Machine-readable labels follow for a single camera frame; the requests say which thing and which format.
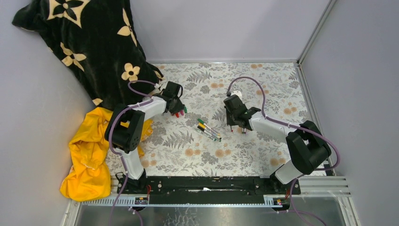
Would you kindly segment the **yellow cap marker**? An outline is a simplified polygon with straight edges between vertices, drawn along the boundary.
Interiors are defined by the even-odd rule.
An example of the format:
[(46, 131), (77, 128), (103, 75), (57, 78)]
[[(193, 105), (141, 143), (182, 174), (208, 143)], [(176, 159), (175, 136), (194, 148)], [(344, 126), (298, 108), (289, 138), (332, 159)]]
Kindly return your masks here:
[(209, 134), (211, 134), (212, 136), (218, 138), (218, 139), (222, 139), (221, 135), (218, 134), (217, 132), (213, 131), (211, 128), (209, 128), (208, 126), (204, 125), (203, 123), (198, 123), (198, 126), (203, 130), (203, 131), (207, 131)]

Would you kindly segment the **black cap marker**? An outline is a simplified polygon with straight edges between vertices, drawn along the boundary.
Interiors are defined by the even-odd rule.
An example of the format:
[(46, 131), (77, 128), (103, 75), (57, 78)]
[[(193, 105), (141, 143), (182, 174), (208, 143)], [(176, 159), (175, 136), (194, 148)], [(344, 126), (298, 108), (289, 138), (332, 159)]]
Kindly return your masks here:
[(220, 138), (219, 136), (213, 134), (211, 131), (208, 131), (207, 129), (205, 129), (205, 128), (199, 126), (199, 125), (197, 126), (197, 128), (198, 128), (199, 130), (201, 130), (202, 132), (208, 134), (209, 136), (212, 136), (213, 138), (215, 138), (215, 139), (217, 139), (217, 140), (221, 140), (221, 138)]

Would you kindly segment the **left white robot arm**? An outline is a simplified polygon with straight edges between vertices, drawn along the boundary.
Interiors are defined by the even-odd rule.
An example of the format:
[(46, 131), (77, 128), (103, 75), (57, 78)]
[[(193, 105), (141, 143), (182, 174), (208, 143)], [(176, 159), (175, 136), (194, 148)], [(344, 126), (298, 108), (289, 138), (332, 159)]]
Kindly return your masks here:
[(128, 188), (136, 194), (143, 192), (146, 187), (143, 179), (145, 170), (138, 154), (144, 122), (164, 113), (183, 113), (185, 109), (180, 100), (182, 85), (168, 81), (161, 87), (159, 93), (145, 94), (142, 102), (116, 105), (104, 134), (111, 152), (122, 160), (126, 177), (129, 178)]

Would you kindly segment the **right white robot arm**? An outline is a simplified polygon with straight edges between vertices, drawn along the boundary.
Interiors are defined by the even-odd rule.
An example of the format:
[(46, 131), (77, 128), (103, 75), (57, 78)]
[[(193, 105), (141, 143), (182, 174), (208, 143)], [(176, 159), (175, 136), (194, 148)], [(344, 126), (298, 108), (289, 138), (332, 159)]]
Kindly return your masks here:
[(270, 176), (270, 188), (276, 194), (286, 191), (295, 178), (311, 174), (331, 155), (329, 145), (312, 121), (297, 126), (264, 117), (259, 108), (247, 108), (237, 95), (227, 97), (223, 103), (227, 125), (262, 132), (287, 145), (290, 160)]

